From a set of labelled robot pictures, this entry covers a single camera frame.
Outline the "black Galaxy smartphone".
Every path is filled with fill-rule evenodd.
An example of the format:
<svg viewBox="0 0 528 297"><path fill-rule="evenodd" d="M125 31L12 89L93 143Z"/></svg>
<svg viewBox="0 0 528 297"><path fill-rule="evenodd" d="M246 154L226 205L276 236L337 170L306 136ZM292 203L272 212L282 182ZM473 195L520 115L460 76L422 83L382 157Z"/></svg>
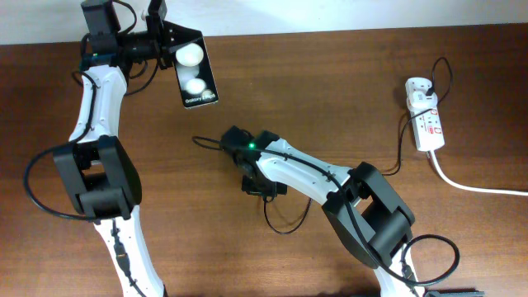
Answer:
<svg viewBox="0 0 528 297"><path fill-rule="evenodd" d="M217 103L219 94L205 40L200 38L179 47L174 58L183 106L193 109Z"/></svg>

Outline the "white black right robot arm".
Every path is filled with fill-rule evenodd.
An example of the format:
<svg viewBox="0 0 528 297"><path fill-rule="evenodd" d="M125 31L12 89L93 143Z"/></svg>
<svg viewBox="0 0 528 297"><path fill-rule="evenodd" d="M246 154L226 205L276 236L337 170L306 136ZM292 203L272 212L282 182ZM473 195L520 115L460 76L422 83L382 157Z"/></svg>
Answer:
<svg viewBox="0 0 528 297"><path fill-rule="evenodd" d="M221 139L243 173L242 190L273 201L292 188L321 205L346 250L370 267L383 296L423 296L410 258L413 212L369 163L342 167L302 153L269 131L232 127Z"/></svg>

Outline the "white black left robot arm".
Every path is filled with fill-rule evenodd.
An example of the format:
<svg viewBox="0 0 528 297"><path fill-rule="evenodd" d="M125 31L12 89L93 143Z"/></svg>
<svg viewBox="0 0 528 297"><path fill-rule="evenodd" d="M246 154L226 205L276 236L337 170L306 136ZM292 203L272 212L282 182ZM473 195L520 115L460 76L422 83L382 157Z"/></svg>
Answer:
<svg viewBox="0 0 528 297"><path fill-rule="evenodd" d="M164 296L166 286L150 259L140 223L139 173L118 139L122 101L130 96L134 64L176 72L186 109L219 100L201 31L166 21L167 6L152 1L147 29L124 30L112 1L84 1L88 25L79 70L82 104L68 142L53 151L75 219L94 225L111 255L125 296Z"/></svg>

